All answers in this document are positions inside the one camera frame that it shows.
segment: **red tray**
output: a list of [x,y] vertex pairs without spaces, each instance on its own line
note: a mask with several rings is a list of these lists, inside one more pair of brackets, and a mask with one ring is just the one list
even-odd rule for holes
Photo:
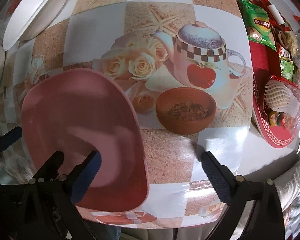
[[271,75],[281,76],[280,69],[269,69],[276,65],[278,54],[268,46],[249,41],[253,68],[253,117],[261,135],[274,148],[283,148],[293,141],[289,131],[280,126],[270,126],[268,116],[259,104],[259,95],[263,94]]

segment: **teapot print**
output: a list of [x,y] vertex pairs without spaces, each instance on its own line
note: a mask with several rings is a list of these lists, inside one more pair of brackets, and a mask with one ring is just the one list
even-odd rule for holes
[[[174,77],[180,83],[206,91],[215,99],[218,108],[226,109],[231,105],[247,66],[240,53],[226,48],[219,33],[197,21],[183,26],[175,37],[159,30],[151,36],[165,46],[174,65]],[[231,67],[230,56],[242,60],[241,72]]]

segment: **lay's chip bag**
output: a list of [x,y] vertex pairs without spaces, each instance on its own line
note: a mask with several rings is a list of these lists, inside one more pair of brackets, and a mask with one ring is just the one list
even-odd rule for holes
[[246,26],[249,41],[255,41],[276,50],[267,12],[247,0],[237,0]]

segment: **printed tablecloth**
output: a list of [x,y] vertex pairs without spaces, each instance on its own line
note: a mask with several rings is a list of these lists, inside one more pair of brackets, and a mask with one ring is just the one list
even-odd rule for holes
[[[19,0],[10,0],[0,14],[1,41],[16,6],[13,1]],[[198,40],[198,28],[210,38]],[[185,69],[179,66],[180,55],[190,60]],[[197,156],[203,149],[211,151],[235,173],[252,112],[250,49],[236,1],[67,0],[46,30],[30,41],[17,42],[6,53],[0,136],[20,125],[23,99],[34,85],[80,67],[108,75],[132,101],[150,183],[149,196],[138,209],[107,213],[77,207],[82,217],[131,228],[215,221],[224,204]],[[177,135],[158,120],[157,98],[178,87],[200,89],[215,100],[215,117],[204,130]],[[0,166],[20,183],[36,172],[23,138],[2,153]]]

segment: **blue gripper pad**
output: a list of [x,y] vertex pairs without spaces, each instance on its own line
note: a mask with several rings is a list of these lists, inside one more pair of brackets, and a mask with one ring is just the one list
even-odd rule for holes
[[211,152],[202,154],[201,164],[220,201],[230,205],[236,190],[235,176]]
[[101,155],[97,151],[92,151],[82,164],[75,166],[71,171],[67,184],[72,190],[70,200],[73,204],[82,200],[100,167]]

